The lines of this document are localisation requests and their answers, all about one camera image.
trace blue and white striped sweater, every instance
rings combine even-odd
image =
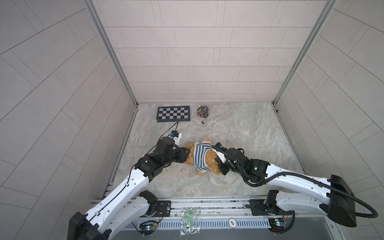
[[[210,142],[195,143],[195,150],[193,152],[194,166],[197,166],[200,172],[206,172],[208,169],[208,165],[205,163],[205,155],[210,149]]]

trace stuffed toy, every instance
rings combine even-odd
[[[220,174],[218,163],[215,160],[217,154],[211,149],[211,139],[206,138],[202,144],[190,142],[185,147],[190,149],[185,164],[197,167],[197,174],[204,176],[207,169]]]

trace checkerboard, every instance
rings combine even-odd
[[[189,106],[159,107],[156,119],[157,122],[190,121]]]

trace bag of green components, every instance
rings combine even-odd
[[[180,235],[198,234],[200,232],[200,207],[184,208],[181,211]]]

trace gray marble surface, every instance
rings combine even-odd
[[[140,104],[120,161],[113,186],[119,185],[129,170],[157,142],[160,135],[174,122],[157,122],[159,106],[190,105],[194,113],[200,104]],[[248,158],[258,158],[288,170],[303,173],[284,135],[270,103],[210,103],[206,124],[194,114],[191,121],[180,122],[180,146],[201,142],[208,137],[212,144],[220,142],[227,148],[243,148]],[[197,174],[197,168],[173,163],[165,168],[146,188],[157,197],[266,195],[276,186],[250,187],[241,176],[229,172],[226,176],[208,171]]]

